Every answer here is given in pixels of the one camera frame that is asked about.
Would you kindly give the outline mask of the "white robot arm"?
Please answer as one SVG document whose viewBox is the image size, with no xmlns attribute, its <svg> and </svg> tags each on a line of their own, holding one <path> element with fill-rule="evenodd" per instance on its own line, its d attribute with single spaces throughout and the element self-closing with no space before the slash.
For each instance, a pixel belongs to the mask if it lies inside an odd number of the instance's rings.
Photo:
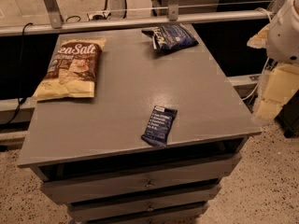
<svg viewBox="0 0 299 224">
<path fill-rule="evenodd" d="M 269 25 L 266 52 L 278 65 L 260 79 L 255 115 L 274 119 L 299 90 L 299 0 L 287 0 Z"/>
</svg>

